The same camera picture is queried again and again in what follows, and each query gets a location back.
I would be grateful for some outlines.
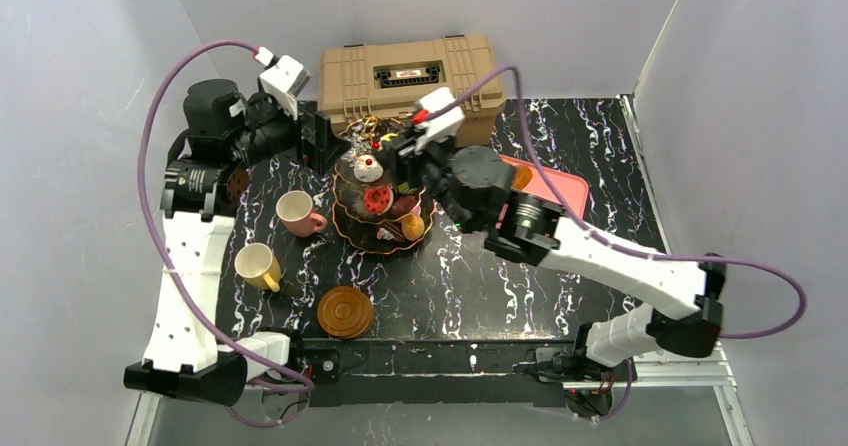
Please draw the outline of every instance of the black base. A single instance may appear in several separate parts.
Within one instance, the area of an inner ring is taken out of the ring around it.
[[[124,369],[124,387],[150,391],[170,398],[204,403],[236,404],[244,392],[247,360],[236,353],[218,353],[218,361],[194,373],[190,367],[173,373],[153,369],[150,361],[138,362]]]
[[[541,383],[524,371],[535,361],[537,349],[561,350],[569,344],[544,340],[306,339],[303,359],[313,365],[313,379],[321,383],[312,392],[310,406],[313,407],[394,402],[531,403],[537,407],[564,407],[566,401],[560,383]],[[323,363],[330,358],[338,362],[334,362],[334,370],[328,375],[323,372]],[[615,375],[626,378],[626,366],[615,368]]]

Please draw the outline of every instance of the gray wall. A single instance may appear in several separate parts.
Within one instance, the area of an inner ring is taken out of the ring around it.
[[[121,377],[147,344],[161,267],[136,151],[158,81],[198,44],[179,0],[0,0],[4,446],[123,444],[138,395]],[[152,191],[182,92],[215,75],[198,61],[168,97]]]
[[[181,0],[200,38],[236,36],[298,58],[317,76],[321,52],[446,34],[489,36],[518,64],[528,97],[633,91],[674,0]],[[251,81],[250,59],[213,55],[224,77]],[[317,81],[302,97],[315,98]]]
[[[795,328],[726,341],[759,444],[848,435],[848,0],[681,0],[636,90],[671,246],[780,265],[810,296]],[[776,324],[794,294],[739,268],[727,330]]]

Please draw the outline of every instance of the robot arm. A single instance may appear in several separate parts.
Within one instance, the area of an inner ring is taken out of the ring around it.
[[[300,63],[260,48],[266,69],[249,99],[236,84],[211,79],[192,85],[183,102],[188,129],[168,154],[161,207],[167,251],[197,308],[213,323],[221,265],[233,231],[247,168],[293,151],[323,174],[350,147],[322,112],[299,111],[296,95],[309,79]],[[191,152],[180,157],[185,143]],[[162,271],[156,322],[142,360],[128,366],[124,385],[192,401],[231,406],[245,383],[268,368],[218,345],[180,296],[172,271]],[[290,338],[259,332],[238,344],[274,363],[289,360]]]
[[[581,376],[665,348],[706,357],[721,330],[718,296],[724,270],[716,264],[669,263],[628,256],[615,246],[658,253],[609,233],[603,245],[578,227],[564,208],[511,189],[513,166],[487,147],[454,152],[464,116],[459,107],[425,121],[428,111],[453,102],[447,88],[422,98],[410,127],[375,156],[398,183],[426,186],[465,233],[484,231],[484,247],[513,262],[577,273],[641,299],[612,320],[581,326],[574,353],[553,361],[552,373]]]

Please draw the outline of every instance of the pink coffee mug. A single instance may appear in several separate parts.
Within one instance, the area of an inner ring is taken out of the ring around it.
[[[305,238],[327,227],[327,218],[315,212],[312,196],[306,191],[289,191],[277,201],[277,216],[295,236]]]

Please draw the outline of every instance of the yellow mug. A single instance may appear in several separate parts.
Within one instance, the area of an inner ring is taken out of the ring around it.
[[[262,243],[248,244],[236,255],[236,274],[258,289],[280,291],[283,276],[280,263],[271,248]]]

